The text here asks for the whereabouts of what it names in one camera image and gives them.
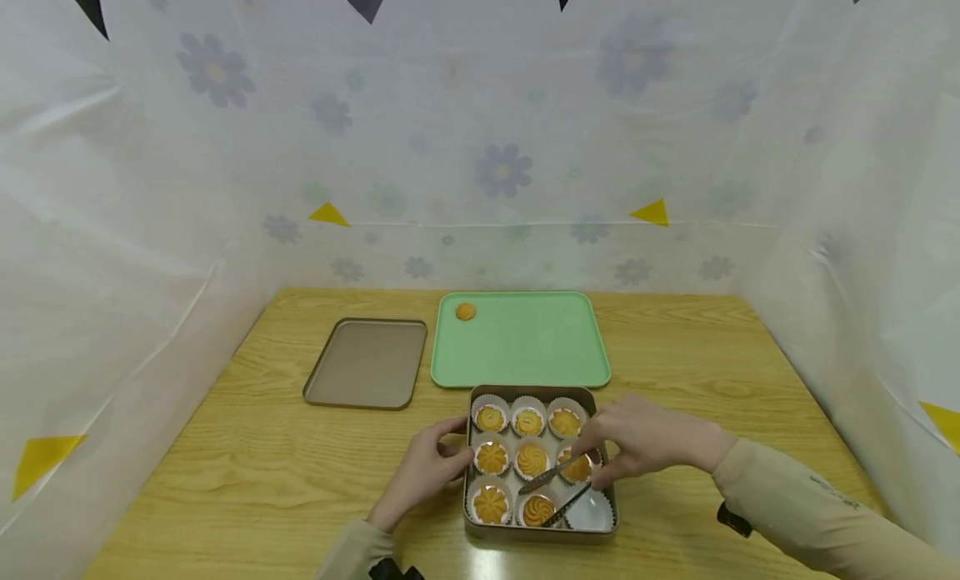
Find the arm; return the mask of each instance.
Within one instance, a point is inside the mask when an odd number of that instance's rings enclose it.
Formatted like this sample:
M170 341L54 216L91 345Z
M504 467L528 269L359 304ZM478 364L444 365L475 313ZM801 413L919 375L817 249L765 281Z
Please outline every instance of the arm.
M728 509L808 568L848 580L960 578L960 563L769 447L737 441L713 481Z
M473 461L473 450L441 441L449 433L463 433L466 429L466 417L451 417L424 428L410 439L383 496L365 521L356 519L343 529L318 570L317 580L370 580L371 569L393 558L393 530L403 517L459 478ZM419 578L410 574L402 577Z
M393 535L354 519L330 547L317 580L370 580L370 570L393 556Z
M800 462L717 424L629 395L583 424L574 455L612 440L620 453L592 479L619 478L676 465L713 476L727 509L784 553L844 580L960 578L960 565L894 523L836 492Z

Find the person's left hand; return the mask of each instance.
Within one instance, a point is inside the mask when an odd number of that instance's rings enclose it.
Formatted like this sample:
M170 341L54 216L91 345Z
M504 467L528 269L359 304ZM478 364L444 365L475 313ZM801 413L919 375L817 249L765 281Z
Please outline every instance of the person's left hand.
M440 493L451 480L466 471L473 461L473 450L440 440L449 433L462 434L466 429L466 416L450 417L415 434L383 496L367 515L367 522L384 532L392 532L407 512Z

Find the baking tray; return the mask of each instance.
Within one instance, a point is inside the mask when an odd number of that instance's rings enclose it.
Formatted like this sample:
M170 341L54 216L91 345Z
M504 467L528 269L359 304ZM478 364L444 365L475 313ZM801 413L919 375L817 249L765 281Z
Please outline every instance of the baking tray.
M472 320L457 318L462 303L476 308ZM611 369L586 295L480 292L450 293L441 300L430 374L447 388L598 388L610 382Z
M303 401L403 409L414 393L425 342L426 325L419 320L344 318L303 385Z
M470 398L467 403L468 417L470 415L470 408L473 407L474 399L480 395L488 394L497 395L507 403L513 403L518 397L524 395L539 398L544 403L550 403L554 398L566 397L572 398L573 401L580 403L582 408L587 411L589 417L593 417L598 411L598 405L596 405L596 401L593 398L593 392L590 392L582 386L500 386L495 384L482 384L470 391ZM467 445L473 447L473 437L479 435L480 430L474 426L473 420L469 421L467 428ZM518 435L513 432L510 426L507 426L501 434L507 442L516 443L516 441L519 440ZM543 430L541 438L546 443L547 448L552 449L554 453L556 449L560 447L560 439L557 439L557 437L551 434L549 428ZM610 461L608 460L607 449L603 445L600 446L600 455L604 462ZM613 486L608 487L607 490L602 492L610 502L611 509L613 510L613 525L608 532L571 530L565 527L526 528L518 525L498 526L474 522L468 512L468 489L470 483L472 483L475 478L478 478L479 475L479 472L476 471L473 465L467 469L467 473L463 474L463 527L466 529L467 535L472 538L497 542L603 544L611 542L613 536L617 534L617 530L620 528L620 511L617 505L617 494L615 494ZM517 496L517 490L523 486L525 481L519 477L517 472L512 468L509 472L506 472L502 478L506 481L507 486L510 487L512 498L515 498ZM566 484L560 477L555 477L550 481L548 486L557 491L557 493L562 494L562 496L563 494L573 493L573 487Z

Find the yellow triangle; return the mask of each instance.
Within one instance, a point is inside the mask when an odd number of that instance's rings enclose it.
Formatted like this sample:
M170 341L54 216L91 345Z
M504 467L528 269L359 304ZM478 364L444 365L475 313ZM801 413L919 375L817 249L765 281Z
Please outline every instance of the yellow triangle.
M954 452L960 455L960 412L943 409L930 403L920 402L920 405L930 416L930 420L933 420L934 426L946 437Z
M48 436L45 438L32 438L23 446L23 454L20 455L20 465L17 466L17 476L13 480L13 499L12 502L19 499L26 491L30 490L37 480L45 477L53 468L77 448L86 434L77 436Z
M325 202L316 212L310 215L310 219L318 222L330 222L330 224L346 226L347 228L350 227L347 220L343 219L343 215L341 215L337 208L333 206L333 203L329 201Z
M657 224L664 228L670 225L670 222L666 220L666 203L663 202L663 199L651 202L650 205L646 207L640 207L636 212L631 213L631 215L633 218L650 222L651 224Z

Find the hand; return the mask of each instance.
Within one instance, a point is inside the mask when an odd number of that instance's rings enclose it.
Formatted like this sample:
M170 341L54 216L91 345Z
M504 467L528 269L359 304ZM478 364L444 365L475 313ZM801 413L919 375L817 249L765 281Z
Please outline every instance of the hand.
M460 477L473 462L473 450L447 445L440 439L466 430L466 417L451 417L415 434L383 496L367 515L367 522L392 532L407 512Z
M617 443L620 453L593 474L590 484L596 490L620 478L677 465L713 473L737 441L714 422L664 409L637 395L617 399L583 424L573 456L587 453L605 440Z

